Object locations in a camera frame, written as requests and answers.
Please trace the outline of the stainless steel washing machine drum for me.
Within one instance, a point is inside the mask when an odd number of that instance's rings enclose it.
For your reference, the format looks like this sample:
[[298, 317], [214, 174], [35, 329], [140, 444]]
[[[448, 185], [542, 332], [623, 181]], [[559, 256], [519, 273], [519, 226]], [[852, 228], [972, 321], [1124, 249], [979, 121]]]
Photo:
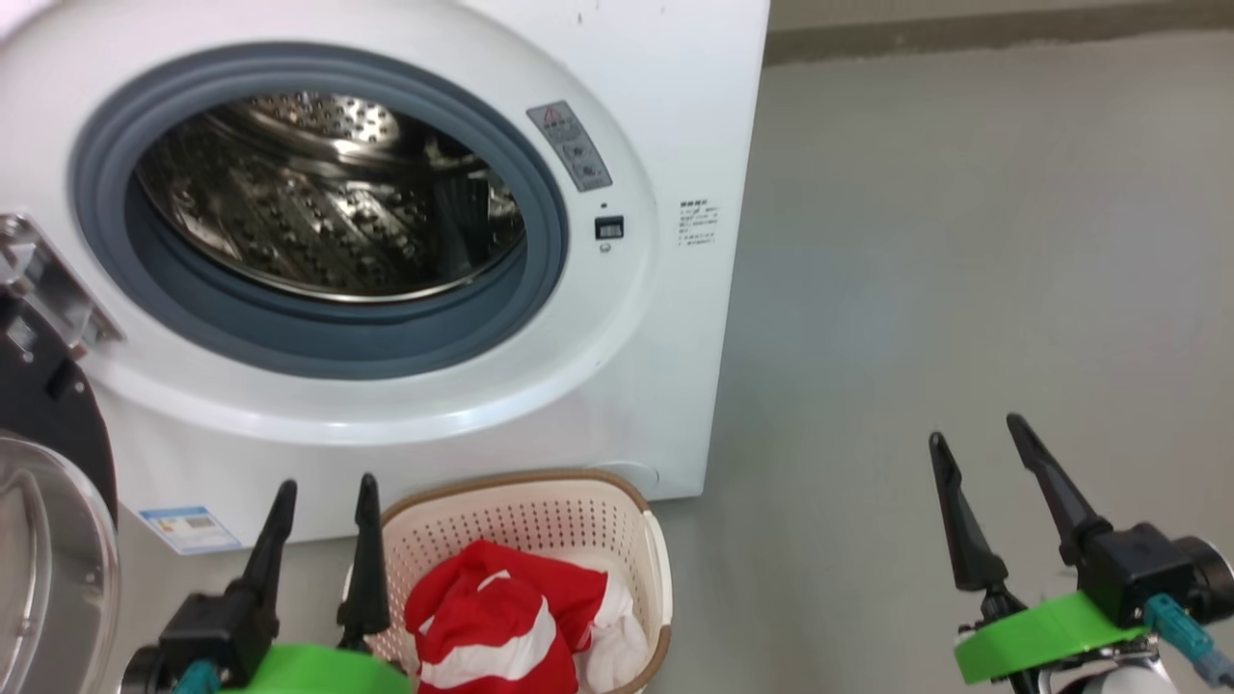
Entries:
[[423, 120], [343, 93], [257, 93], [143, 153], [143, 195], [199, 254], [278, 291], [413, 303], [524, 249], [510, 186]]

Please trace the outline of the grey warning sticker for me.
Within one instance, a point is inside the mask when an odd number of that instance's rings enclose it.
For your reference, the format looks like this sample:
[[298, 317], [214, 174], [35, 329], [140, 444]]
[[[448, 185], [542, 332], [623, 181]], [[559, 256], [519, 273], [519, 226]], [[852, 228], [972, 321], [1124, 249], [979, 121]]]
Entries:
[[578, 191], [601, 190], [613, 184], [603, 156], [568, 101], [529, 107], [527, 117], [552, 146]]

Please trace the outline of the grey rubber door seal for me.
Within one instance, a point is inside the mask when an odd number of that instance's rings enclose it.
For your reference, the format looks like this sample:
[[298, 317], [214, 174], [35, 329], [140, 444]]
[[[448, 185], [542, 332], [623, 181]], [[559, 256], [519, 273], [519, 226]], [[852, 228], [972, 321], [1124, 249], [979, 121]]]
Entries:
[[[191, 251], [143, 195], [139, 157], [174, 123], [231, 98], [305, 85], [355, 91], [426, 116], [476, 146], [520, 203], [528, 238], [496, 273], [441, 298], [318, 303], [268, 288]], [[476, 359], [540, 312], [565, 269], [570, 224], [552, 170], [481, 98], [420, 67], [307, 42], [225, 44], [151, 67], [80, 128], [70, 200], [110, 280], [163, 328], [225, 359], [328, 382], [384, 382]]]

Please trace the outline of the cream perforated basket brown rim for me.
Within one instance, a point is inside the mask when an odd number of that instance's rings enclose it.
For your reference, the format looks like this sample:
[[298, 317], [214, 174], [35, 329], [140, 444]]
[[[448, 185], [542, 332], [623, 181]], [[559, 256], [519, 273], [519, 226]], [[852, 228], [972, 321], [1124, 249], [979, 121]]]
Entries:
[[645, 694], [673, 635], [670, 556], [652, 505], [610, 470], [521, 470], [392, 503], [383, 512], [391, 625], [366, 637], [376, 657], [413, 672], [417, 659], [405, 629], [405, 600], [433, 567], [479, 540], [624, 580], [652, 651], [631, 684], [613, 694]]

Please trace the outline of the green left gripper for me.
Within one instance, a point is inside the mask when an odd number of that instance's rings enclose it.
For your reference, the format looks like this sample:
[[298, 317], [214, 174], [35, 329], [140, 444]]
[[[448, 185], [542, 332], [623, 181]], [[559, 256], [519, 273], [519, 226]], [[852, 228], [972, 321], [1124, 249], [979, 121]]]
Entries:
[[[294, 527], [296, 500], [297, 483], [283, 480], [244, 572], [228, 585], [228, 594], [251, 594], [264, 617], [276, 617], [283, 550]], [[389, 629], [383, 501], [371, 473], [362, 475], [354, 520], [350, 578], [336, 611], [336, 624], [342, 627], [338, 650], [317, 643], [276, 643], [247, 685], [225, 688], [222, 694], [413, 694], [413, 680], [387, 659], [366, 653], [366, 637]]]

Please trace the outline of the red and white garment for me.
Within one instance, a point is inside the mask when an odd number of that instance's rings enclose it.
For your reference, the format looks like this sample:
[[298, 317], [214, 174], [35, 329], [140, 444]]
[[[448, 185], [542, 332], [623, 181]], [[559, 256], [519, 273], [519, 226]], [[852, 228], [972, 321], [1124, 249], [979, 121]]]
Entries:
[[416, 694], [607, 694], [652, 658], [626, 580], [489, 541], [411, 589]]

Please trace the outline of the black round glass washer door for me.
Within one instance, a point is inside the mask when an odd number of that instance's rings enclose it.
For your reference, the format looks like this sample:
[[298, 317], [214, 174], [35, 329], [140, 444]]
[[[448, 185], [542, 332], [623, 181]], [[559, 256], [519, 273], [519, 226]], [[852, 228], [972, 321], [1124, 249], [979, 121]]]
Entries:
[[0, 214], [0, 694], [97, 694], [118, 629], [118, 483], [88, 349], [118, 331]]

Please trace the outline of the white front-load washing machine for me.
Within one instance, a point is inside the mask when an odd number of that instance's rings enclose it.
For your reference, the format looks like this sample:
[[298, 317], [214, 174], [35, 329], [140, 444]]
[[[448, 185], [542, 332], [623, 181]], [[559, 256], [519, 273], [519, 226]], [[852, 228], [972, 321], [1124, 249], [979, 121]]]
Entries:
[[[383, 500], [515, 470], [659, 470], [705, 490], [768, 0], [0, 0], [0, 214], [35, 221], [118, 335], [84, 356], [118, 503], [207, 508], [243, 548], [276, 487], [292, 541], [354, 532]], [[285, 375], [163, 328], [78, 226], [70, 164], [105, 98], [151, 67], [262, 42], [342, 44], [474, 93], [550, 167], [565, 269], [476, 359], [384, 382]], [[578, 191], [527, 109], [568, 101], [613, 184]]]

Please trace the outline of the blue energy label sticker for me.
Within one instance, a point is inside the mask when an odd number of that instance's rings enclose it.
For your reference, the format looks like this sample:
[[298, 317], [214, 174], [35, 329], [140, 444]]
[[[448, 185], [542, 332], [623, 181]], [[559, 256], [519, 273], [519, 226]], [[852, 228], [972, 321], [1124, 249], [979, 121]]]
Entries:
[[180, 556], [230, 552], [244, 547], [204, 506], [142, 510], [137, 515], [146, 527]]

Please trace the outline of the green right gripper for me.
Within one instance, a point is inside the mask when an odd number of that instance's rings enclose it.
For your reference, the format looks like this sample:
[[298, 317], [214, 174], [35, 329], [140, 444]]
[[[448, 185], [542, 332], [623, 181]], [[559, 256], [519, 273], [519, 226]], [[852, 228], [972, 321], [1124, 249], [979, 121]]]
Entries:
[[[1113, 526], [1088, 504], [1022, 414], [1007, 414], [1006, 429], [1024, 468], [1034, 474], [1046, 500], [1060, 537], [1062, 563], [1067, 567], [1083, 564], [1088, 540], [1111, 532]], [[960, 592], [988, 590], [981, 601], [982, 619], [953, 646], [953, 659], [963, 680], [970, 685], [1008, 680], [1018, 673], [1044, 671], [1062, 659], [1099, 654], [1107, 647], [1146, 635], [1141, 624], [1119, 627], [1083, 592], [1025, 608], [1009, 592], [992, 590], [1004, 587], [1008, 578], [1004, 559], [993, 553], [983, 538], [963, 493], [961, 470], [944, 435], [930, 432], [928, 447], [951, 558], [953, 584]]]

